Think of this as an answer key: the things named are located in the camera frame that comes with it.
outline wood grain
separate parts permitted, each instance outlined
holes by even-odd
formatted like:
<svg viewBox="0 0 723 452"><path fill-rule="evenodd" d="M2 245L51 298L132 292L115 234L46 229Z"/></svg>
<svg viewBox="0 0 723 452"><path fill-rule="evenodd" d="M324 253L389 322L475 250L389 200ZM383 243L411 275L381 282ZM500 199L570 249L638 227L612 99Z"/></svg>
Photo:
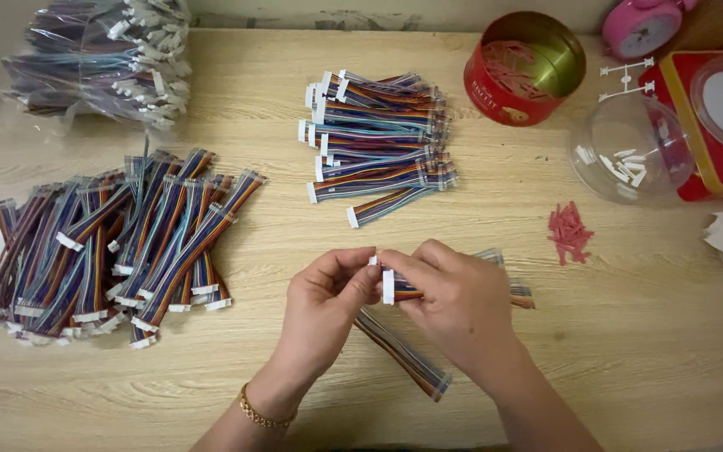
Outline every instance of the wood grain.
<svg viewBox="0 0 723 452"><path fill-rule="evenodd" d="M537 364L609 450L723 443L723 266L701 238L716 203L627 207L582 185L567 158L568 128L617 80L597 39L583 87L546 122L507 128L467 99L462 68L473 34L194 31L190 117L170 142L201 146L219 168L253 167L270 182L219 242L215 257L235 299L229 310L170 313L163 339L128 348L121 328L69 347L25 348L0 331L0 450L182 450L231 402L275 347L288 279L327 249L376 245L410 252L434 237L464 252L501 247L538 309L515 326ZM309 205L313 151L296 140L303 92L325 69L366 77L415 70L450 99L449 150L458 190L352 230L357 200ZM24 200L36 183L118 167L142 136L83 119L65 137L0 108L0 199ZM596 231L587 265L557 264L548 214L576 200ZM442 366L451 366L397 310L376 314ZM502 443L492 403L464 375L439 404L354 331L336 365L306 397L297 447Z"/></svg>

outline clock face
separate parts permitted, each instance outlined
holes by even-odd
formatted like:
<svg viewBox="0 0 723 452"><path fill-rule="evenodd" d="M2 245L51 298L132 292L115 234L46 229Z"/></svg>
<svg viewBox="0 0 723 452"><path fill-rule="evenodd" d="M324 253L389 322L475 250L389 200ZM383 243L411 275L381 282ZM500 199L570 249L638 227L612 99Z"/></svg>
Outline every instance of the clock face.
<svg viewBox="0 0 723 452"><path fill-rule="evenodd" d="M632 27L618 49L624 58L642 57L668 42L675 33L677 19L674 16L653 16Z"/></svg>

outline human hand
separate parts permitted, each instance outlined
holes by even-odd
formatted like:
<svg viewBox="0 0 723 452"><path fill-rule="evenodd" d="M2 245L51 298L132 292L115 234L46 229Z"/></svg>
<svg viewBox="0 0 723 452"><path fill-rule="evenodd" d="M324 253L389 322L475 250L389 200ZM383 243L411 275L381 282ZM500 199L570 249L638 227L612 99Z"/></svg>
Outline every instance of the human hand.
<svg viewBox="0 0 723 452"><path fill-rule="evenodd" d="M422 299L398 302L446 357L474 380L486 360L519 344L509 278L498 265L429 240L411 255L386 250L379 262L401 273Z"/></svg>
<svg viewBox="0 0 723 452"><path fill-rule="evenodd" d="M314 381L333 365L358 311L380 299L375 247L327 252L297 273L287 291L284 327L272 360Z"/></svg>

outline gold bracelet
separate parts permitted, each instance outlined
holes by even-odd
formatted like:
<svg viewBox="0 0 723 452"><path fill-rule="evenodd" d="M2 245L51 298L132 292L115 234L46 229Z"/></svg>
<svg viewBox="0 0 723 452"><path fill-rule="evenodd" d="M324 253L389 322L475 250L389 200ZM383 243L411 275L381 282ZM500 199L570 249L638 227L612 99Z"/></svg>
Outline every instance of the gold bracelet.
<svg viewBox="0 0 723 452"><path fill-rule="evenodd" d="M253 409L253 407L250 405L250 402L247 400L247 385L250 383L247 382L242 386L242 392L241 392L241 401L239 402L239 406L242 407L242 411L252 419L253 422L256 424L267 427L269 429L286 429L289 426L291 426L292 422L295 420L295 417L297 417L297 413L295 412L295 415L292 416L288 421L284 422L277 422L273 421L271 419L267 419L264 416L261 416L260 414L256 413L256 410Z"/></svg>

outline clear plastic bag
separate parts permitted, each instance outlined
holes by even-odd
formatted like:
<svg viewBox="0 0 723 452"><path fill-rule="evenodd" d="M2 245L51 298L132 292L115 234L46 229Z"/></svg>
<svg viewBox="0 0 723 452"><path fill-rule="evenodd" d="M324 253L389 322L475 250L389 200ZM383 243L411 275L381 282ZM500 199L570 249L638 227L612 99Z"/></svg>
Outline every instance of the clear plastic bag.
<svg viewBox="0 0 723 452"><path fill-rule="evenodd" d="M55 0L25 31L28 51L3 60L4 95L67 125L99 113L149 132L186 113L186 0Z"/></svg>

